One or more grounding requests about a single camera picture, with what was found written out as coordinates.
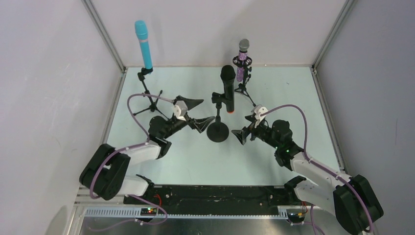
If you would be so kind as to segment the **black round-base mic stand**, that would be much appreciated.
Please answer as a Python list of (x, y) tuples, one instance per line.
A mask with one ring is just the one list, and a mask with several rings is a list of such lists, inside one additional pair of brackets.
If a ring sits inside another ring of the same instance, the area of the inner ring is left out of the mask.
[(211, 101), (216, 107), (215, 121), (207, 128), (207, 137), (213, 142), (224, 142), (229, 136), (229, 128), (221, 121), (220, 110), (227, 103), (225, 94), (212, 93)]

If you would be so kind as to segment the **black small tripod stand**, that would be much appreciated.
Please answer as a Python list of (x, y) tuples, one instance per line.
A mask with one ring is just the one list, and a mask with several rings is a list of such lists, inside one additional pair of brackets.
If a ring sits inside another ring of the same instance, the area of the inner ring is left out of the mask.
[[(141, 68), (141, 71), (137, 73), (138, 79), (144, 87), (144, 93), (145, 94), (151, 94), (150, 91), (148, 90), (146, 84), (145, 84), (145, 76), (149, 75), (152, 72), (153, 72), (153, 69)], [(160, 98), (156, 98), (156, 97), (153, 97), (153, 96), (147, 96), (147, 98), (150, 101), (149, 107), (146, 108), (146, 109), (143, 109), (141, 111), (133, 113), (133, 116), (137, 116), (138, 114), (141, 114), (143, 112), (150, 111), (152, 113), (158, 112), (165, 119), (168, 119), (168, 117), (161, 110), (159, 110), (159, 108), (157, 107), (157, 104), (158, 104), (158, 101), (159, 101)]]

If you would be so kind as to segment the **black tripod shock-mount stand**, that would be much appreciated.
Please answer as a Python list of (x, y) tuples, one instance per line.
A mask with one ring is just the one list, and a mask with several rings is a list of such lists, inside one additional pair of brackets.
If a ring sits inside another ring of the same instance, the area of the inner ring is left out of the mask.
[(251, 98), (251, 96), (249, 95), (248, 91), (247, 91), (247, 83), (249, 82), (250, 78), (251, 78), (251, 71), (252, 71), (252, 59), (247, 56), (246, 60), (243, 61), (243, 65), (240, 65), (241, 61), (238, 60), (238, 56), (235, 56), (232, 60), (233, 64), (238, 67), (242, 66), (244, 68), (244, 73), (243, 73), (243, 82), (239, 83), (238, 82), (238, 87), (236, 89), (234, 89), (234, 91), (236, 93), (242, 94), (244, 96), (246, 96), (250, 102), (252, 103), (253, 106), (256, 106), (256, 104), (254, 103), (253, 99)]

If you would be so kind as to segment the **black microphone orange end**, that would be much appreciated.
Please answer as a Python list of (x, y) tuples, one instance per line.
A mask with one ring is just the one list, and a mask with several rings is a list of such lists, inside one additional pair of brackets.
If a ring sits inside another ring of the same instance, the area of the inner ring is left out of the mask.
[(228, 113), (234, 112), (234, 80), (236, 74), (234, 68), (231, 65), (225, 65), (221, 69), (220, 78), (224, 87), (224, 94), (222, 102), (226, 106)]

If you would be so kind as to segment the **purple glitter microphone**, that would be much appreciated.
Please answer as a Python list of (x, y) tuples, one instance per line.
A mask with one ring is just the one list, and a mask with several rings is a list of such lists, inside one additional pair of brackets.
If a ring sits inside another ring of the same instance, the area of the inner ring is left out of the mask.
[[(248, 39), (242, 39), (239, 42), (239, 54), (238, 54), (238, 60), (241, 61), (240, 65), (243, 65), (243, 61), (246, 60), (247, 57), (247, 51), (248, 48), (250, 46), (250, 42)], [(244, 73), (244, 68), (242, 66), (237, 68), (237, 74), (236, 74), (236, 80), (237, 82), (241, 83), (243, 82), (243, 73)]]

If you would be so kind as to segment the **turquoise microphone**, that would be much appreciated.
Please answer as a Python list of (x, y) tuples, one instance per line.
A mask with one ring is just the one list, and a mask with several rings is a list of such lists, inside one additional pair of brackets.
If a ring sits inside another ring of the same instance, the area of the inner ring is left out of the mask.
[(148, 29), (145, 21), (139, 20), (135, 22), (135, 33), (139, 41), (144, 67), (147, 70), (151, 70), (153, 64), (148, 42)]

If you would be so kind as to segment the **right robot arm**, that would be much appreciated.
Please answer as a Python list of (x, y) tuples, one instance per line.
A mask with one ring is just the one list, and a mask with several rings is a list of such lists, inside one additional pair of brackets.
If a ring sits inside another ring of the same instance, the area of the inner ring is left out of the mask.
[(250, 125), (232, 130), (241, 144), (248, 138), (259, 139), (275, 149), (277, 163), (299, 174), (286, 183), (296, 199), (311, 203), (336, 217), (351, 235), (358, 235), (383, 217), (381, 207), (369, 181), (362, 175), (354, 177), (335, 171), (312, 158), (292, 138), (290, 123), (276, 120), (268, 126), (253, 115), (246, 116)]

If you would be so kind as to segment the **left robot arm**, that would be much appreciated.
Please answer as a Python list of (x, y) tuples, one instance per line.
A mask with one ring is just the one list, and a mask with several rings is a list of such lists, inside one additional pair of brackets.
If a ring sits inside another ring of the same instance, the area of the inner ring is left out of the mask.
[(203, 103), (202, 99), (179, 95), (174, 99), (165, 98), (164, 101), (172, 105), (172, 117), (153, 117), (149, 129), (144, 130), (146, 140), (143, 143), (119, 149), (103, 143), (97, 148), (79, 176), (80, 184), (89, 189), (92, 199), (110, 200), (118, 194), (143, 196), (152, 181), (139, 174), (128, 176), (128, 168), (164, 157), (171, 147), (167, 138), (184, 127), (202, 133), (215, 120), (214, 116), (191, 118), (188, 115), (188, 111)]

